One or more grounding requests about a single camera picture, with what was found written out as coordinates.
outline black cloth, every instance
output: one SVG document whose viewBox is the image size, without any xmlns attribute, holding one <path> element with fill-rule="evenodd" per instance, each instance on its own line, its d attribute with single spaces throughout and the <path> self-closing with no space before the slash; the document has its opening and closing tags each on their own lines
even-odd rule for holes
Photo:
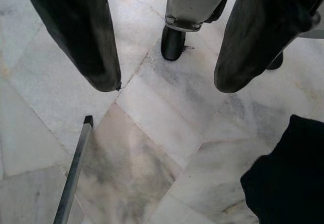
<svg viewBox="0 0 324 224">
<path fill-rule="evenodd" d="M 302 32 L 320 22 L 322 0 L 236 0 L 214 72 L 215 86 L 233 93 L 260 75 Z"/>
<path fill-rule="evenodd" d="M 292 115 L 273 152 L 241 185 L 260 224 L 324 223 L 324 123 Z"/>
<path fill-rule="evenodd" d="M 108 0 L 31 2 L 49 34 L 92 86 L 105 92 L 120 88 Z"/>
</svg>

